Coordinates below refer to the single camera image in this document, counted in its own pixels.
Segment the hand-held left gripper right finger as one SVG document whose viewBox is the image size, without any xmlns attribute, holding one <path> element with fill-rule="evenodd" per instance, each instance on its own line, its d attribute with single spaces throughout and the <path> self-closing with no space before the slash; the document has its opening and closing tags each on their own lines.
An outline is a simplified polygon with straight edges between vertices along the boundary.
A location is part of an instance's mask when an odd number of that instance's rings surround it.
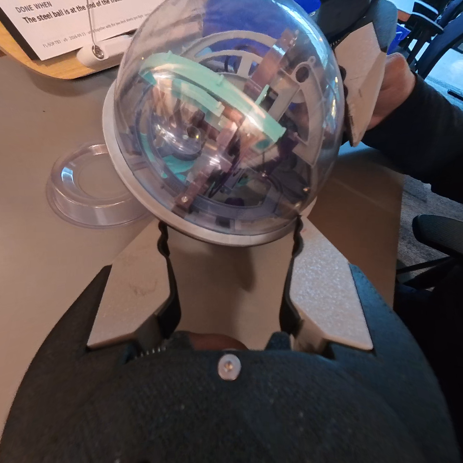
<svg viewBox="0 0 463 463">
<path fill-rule="evenodd" d="M 305 217 L 298 217 L 284 283 L 280 327 L 294 350 L 329 343 L 372 350 L 350 263 Z"/>
</svg>

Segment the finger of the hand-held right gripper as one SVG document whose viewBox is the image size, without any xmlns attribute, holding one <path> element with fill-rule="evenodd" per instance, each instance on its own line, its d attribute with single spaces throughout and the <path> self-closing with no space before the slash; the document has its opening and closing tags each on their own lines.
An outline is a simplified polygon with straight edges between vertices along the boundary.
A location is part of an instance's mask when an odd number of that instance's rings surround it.
<svg viewBox="0 0 463 463">
<path fill-rule="evenodd" d="M 371 123 L 385 72 L 386 53 L 374 20 L 341 35 L 333 42 L 333 52 L 345 71 L 345 131 L 350 145 L 356 147 Z"/>
</svg>

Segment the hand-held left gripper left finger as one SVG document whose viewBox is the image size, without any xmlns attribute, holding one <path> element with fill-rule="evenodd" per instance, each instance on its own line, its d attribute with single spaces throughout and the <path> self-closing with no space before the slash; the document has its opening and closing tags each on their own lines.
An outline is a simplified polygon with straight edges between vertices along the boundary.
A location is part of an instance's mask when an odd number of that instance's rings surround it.
<svg viewBox="0 0 463 463">
<path fill-rule="evenodd" d="M 181 321 L 167 226 L 150 223 L 113 261 L 88 339 L 90 349 L 134 342 L 152 349 Z"/>
</svg>

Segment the clear plastic maze ball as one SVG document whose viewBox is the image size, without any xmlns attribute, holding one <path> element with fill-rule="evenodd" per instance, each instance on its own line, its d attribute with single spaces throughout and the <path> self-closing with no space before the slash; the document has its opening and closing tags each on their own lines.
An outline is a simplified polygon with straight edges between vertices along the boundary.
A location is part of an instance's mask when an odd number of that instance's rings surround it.
<svg viewBox="0 0 463 463">
<path fill-rule="evenodd" d="M 103 106 L 129 191 L 194 239 L 248 247 L 292 231 L 343 137 L 333 51 L 294 1 L 161 1 Z"/>
</svg>

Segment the person's right forearm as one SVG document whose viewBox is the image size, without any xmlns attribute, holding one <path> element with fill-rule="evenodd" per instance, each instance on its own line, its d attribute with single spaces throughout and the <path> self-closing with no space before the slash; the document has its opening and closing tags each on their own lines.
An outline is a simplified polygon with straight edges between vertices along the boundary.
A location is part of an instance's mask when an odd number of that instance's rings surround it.
<svg viewBox="0 0 463 463">
<path fill-rule="evenodd" d="M 433 193 L 463 202 L 463 113 L 417 77 L 410 96 L 362 142 Z"/>
</svg>

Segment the person's right hand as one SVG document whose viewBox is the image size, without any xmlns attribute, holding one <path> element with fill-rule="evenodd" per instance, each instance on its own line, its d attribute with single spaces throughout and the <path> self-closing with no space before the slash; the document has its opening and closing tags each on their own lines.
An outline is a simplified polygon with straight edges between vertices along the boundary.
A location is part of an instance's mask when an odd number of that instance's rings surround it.
<svg viewBox="0 0 463 463">
<path fill-rule="evenodd" d="M 416 85 L 416 79 L 402 54 L 393 53 L 386 57 L 383 81 L 367 130 L 378 126 L 406 101 Z"/>
</svg>

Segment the black office chair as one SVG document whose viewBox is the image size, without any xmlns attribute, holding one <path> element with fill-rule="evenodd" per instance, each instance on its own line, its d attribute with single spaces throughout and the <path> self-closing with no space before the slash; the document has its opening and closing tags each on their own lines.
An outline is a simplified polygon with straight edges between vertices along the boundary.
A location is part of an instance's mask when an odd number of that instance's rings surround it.
<svg viewBox="0 0 463 463">
<path fill-rule="evenodd" d="M 421 270 L 419 275 L 403 281 L 402 285 L 415 290 L 427 290 L 440 283 L 455 267 L 462 266 L 463 222 L 443 216 L 420 214 L 414 217 L 412 230 L 418 242 L 445 256 L 397 269 L 396 280 L 398 281 L 400 275 Z"/>
<path fill-rule="evenodd" d="M 450 49 L 462 52 L 463 2 L 448 1 L 441 10 L 431 1 L 414 1 L 410 14 L 403 14 L 399 24 L 408 35 L 398 44 L 412 72 L 425 79 Z"/>
</svg>

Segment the instruction sheet on clipboard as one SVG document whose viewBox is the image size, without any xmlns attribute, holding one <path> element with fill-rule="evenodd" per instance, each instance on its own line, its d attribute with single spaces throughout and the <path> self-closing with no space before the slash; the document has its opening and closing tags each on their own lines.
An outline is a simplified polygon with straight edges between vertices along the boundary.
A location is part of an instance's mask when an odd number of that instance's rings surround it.
<svg viewBox="0 0 463 463">
<path fill-rule="evenodd" d="M 131 41 L 132 34 L 123 34 L 100 42 L 106 59 L 88 68 L 77 59 L 78 50 L 44 61 L 32 60 L 15 40 L 15 37 L 10 34 L 3 22 L 0 26 L 1 55 L 11 58 L 38 74 L 62 80 L 73 80 L 119 65 Z"/>
</svg>

